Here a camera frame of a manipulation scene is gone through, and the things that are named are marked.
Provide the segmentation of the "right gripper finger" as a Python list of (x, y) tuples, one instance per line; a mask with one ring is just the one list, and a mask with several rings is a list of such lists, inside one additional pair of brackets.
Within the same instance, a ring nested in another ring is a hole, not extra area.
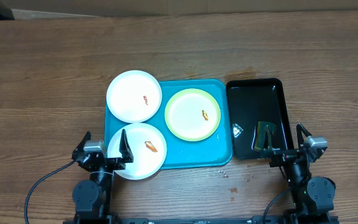
[(272, 135), (274, 135), (274, 131), (269, 125), (266, 125), (264, 127), (264, 134), (267, 147), (263, 149), (263, 152), (264, 154), (270, 154), (273, 151)]
[(297, 135), (298, 147), (301, 148), (303, 147), (305, 138), (311, 136), (311, 133), (301, 123), (298, 123), (296, 125), (296, 135)]

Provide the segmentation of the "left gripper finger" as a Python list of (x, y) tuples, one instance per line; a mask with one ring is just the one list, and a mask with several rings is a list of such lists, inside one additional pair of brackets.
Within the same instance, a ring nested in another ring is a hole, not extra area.
[(77, 145), (77, 147), (73, 150), (73, 153), (79, 153), (84, 151), (84, 146), (87, 141), (91, 139), (91, 133), (89, 131), (86, 132), (83, 139), (80, 141), (80, 143)]
[(121, 139), (119, 144), (119, 152), (121, 153), (122, 160), (124, 163), (133, 163), (133, 153), (131, 151), (131, 148), (129, 146), (129, 142), (127, 139), (127, 133), (126, 130), (123, 129), (121, 131)]

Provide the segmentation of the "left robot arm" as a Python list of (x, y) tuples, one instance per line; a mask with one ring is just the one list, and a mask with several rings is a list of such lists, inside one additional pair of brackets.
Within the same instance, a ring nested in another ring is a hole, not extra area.
[(109, 158), (104, 142), (92, 141), (90, 132), (85, 134), (73, 151), (73, 160), (89, 172), (89, 179), (82, 180), (73, 189), (73, 223), (122, 222), (111, 211), (110, 205), (114, 171), (124, 170), (134, 158), (124, 129), (119, 134), (119, 153), (119, 157)]

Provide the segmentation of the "green yellow sponge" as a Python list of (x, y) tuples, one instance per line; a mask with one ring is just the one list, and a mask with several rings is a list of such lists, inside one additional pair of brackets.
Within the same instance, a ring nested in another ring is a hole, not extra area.
[(267, 147), (267, 144), (265, 143), (265, 134), (264, 134), (264, 127), (266, 125), (269, 125), (273, 131), (274, 131), (274, 135), (275, 135), (275, 130), (276, 130), (276, 125), (268, 122), (268, 121), (259, 121), (257, 123), (257, 129), (256, 129), (256, 135), (255, 135), (255, 141), (254, 141), (254, 145), (253, 145), (253, 149), (259, 152), (263, 152), (263, 149)]

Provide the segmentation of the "light green plate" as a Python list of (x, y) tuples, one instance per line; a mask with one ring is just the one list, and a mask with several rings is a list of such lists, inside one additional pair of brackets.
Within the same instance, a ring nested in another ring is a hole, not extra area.
[(179, 139), (202, 141), (218, 128), (221, 109), (207, 91), (187, 88), (174, 94), (165, 107), (165, 123)]

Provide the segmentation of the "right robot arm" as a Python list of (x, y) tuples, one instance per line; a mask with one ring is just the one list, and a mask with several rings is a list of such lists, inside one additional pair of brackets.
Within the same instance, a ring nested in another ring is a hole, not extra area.
[[(270, 158), (270, 167), (278, 167), (288, 182), (288, 189), (276, 196), (266, 207), (261, 223), (339, 223), (334, 209), (336, 184), (327, 177), (313, 177), (310, 164), (316, 162), (327, 150), (324, 137), (314, 136), (301, 124), (297, 124), (297, 149), (274, 148), (272, 137), (275, 126), (259, 123), (256, 148)], [(268, 216), (270, 207), (286, 194), (290, 194), (294, 207), (280, 216)]]

